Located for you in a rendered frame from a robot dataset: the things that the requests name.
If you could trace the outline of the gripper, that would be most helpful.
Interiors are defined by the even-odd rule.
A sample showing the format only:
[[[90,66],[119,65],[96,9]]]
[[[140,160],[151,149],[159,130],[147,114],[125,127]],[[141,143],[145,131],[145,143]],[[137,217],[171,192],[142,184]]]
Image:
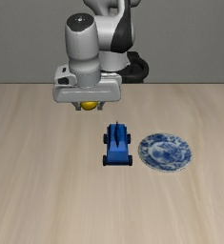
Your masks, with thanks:
[[[80,76],[71,73],[68,65],[57,68],[54,76],[52,96],[59,103],[73,103],[77,111],[81,111],[81,103],[96,101],[97,109],[103,110],[104,102],[119,101],[122,77],[115,73],[101,73],[101,79],[94,75]]]

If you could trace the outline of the yellow lemon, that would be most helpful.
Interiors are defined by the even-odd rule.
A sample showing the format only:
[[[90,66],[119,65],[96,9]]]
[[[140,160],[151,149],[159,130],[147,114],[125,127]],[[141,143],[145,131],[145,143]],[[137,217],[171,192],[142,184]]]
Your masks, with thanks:
[[[81,102],[80,106],[85,111],[91,111],[97,107],[97,102],[96,101]]]

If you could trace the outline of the blue and white patterned plate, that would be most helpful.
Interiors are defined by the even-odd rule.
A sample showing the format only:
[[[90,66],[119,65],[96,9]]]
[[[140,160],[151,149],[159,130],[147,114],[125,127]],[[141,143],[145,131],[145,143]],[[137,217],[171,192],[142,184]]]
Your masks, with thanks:
[[[163,173],[181,171],[192,160],[191,148],[185,140],[162,132],[146,136],[139,143],[138,155],[146,166]]]

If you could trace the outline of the blue toy car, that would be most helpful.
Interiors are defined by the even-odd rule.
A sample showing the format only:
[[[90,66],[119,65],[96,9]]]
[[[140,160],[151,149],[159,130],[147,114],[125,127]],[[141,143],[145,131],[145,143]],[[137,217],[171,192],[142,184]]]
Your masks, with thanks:
[[[103,165],[131,166],[132,156],[129,155],[131,140],[131,135],[127,133],[124,124],[118,122],[110,124],[103,135],[103,143],[107,146],[107,151],[103,155]]]

